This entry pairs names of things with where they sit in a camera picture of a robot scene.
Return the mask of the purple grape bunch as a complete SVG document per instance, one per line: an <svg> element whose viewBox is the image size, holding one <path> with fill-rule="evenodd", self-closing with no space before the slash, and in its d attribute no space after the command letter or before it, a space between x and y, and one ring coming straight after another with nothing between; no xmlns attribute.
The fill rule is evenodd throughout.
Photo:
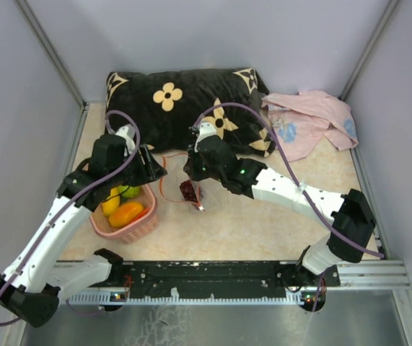
<svg viewBox="0 0 412 346"><path fill-rule="evenodd" d="M196 189L190 180L186 180L180 184L180 192L183 199L191 203L197 203L198 197L196 195Z"/></svg>

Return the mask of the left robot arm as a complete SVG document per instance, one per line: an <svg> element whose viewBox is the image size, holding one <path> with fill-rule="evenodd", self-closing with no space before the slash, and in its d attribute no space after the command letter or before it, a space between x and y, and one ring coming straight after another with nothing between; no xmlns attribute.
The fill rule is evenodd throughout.
<svg viewBox="0 0 412 346"><path fill-rule="evenodd" d="M120 284L123 258L99 249L61 279L52 269L76 230L118 185L132 187L166 175L138 135L105 134L91 157L65 176L48 215L13 263L0 274L0 305L32 327L41 327L59 304L95 284Z"/></svg>

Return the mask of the clear zip top bag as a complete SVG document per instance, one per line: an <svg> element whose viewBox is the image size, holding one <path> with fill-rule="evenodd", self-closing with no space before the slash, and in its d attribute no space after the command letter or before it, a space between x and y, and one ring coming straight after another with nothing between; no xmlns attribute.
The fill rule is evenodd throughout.
<svg viewBox="0 0 412 346"><path fill-rule="evenodd" d="M168 170L170 163L174 169L159 181L159 193L162 198L169 203L190 205L197 211L206 212L202 187L198 182L191 180L184 171L188 155L186 153L161 155L161 160L164 169Z"/></svg>

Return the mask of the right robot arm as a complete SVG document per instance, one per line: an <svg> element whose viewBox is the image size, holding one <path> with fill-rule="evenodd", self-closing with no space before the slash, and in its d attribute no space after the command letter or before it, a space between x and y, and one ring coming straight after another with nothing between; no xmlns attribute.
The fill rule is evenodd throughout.
<svg viewBox="0 0 412 346"><path fill-rule="evenodd" d="M184 170L193 181L213 179L232 194L283 206L324 225L329 235L304 250L299 260L297 277L305 285L314 285L339 262L356 264L374 254L367 245L376 218L359 190L341 194L296 183L263 162L237 158L218 136L189 146Z"/></svg>

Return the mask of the green custard apple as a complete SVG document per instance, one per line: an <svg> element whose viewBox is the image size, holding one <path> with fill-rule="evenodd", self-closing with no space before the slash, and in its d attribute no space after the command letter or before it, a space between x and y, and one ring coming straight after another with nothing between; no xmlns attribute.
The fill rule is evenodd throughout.
<svg viewBox="0 0 412 346"><path fill-rule="evenodd" d="M118 193L126 199L136 198L141 193L141 187L131 187L129 185L120 185L118 186Z"/></svg>

